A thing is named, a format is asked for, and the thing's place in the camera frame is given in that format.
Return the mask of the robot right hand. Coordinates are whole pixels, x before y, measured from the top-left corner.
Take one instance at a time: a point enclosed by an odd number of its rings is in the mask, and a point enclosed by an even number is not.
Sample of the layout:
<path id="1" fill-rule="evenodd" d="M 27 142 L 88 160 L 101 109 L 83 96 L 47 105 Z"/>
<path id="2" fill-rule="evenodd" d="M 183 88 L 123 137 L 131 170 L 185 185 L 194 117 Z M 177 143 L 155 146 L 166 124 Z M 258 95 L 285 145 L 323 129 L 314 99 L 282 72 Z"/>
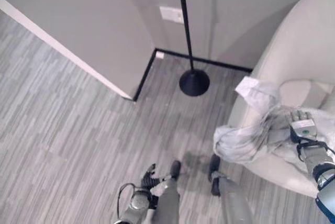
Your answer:
<path id="1" fill-rule="evenodd" d="M 310 112 L 293 110 L 288 114 L 291 140 L 299 143 L 303 139 L 316 140 L 317 127 Z"/>

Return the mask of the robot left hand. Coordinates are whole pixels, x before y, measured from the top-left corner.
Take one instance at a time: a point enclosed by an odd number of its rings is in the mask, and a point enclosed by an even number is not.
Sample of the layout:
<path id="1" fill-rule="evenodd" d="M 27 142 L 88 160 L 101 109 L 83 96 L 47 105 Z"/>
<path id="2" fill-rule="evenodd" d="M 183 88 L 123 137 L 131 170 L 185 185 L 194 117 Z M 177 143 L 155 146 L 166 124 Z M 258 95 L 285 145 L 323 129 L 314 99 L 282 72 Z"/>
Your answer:
<path id="1" fill-rule="evenodd" d="M 147 169 L 147 171 L 145 172 L 144 176 L 141 179 L 141 185 L 140 185 L 141 188 L 150 190 L 160 184 L 161 181 L 159 178 L 152 177 L 155 173 L 155 168 L 156 168 L 155 163 L 149 166 L 149 168 Z"/>

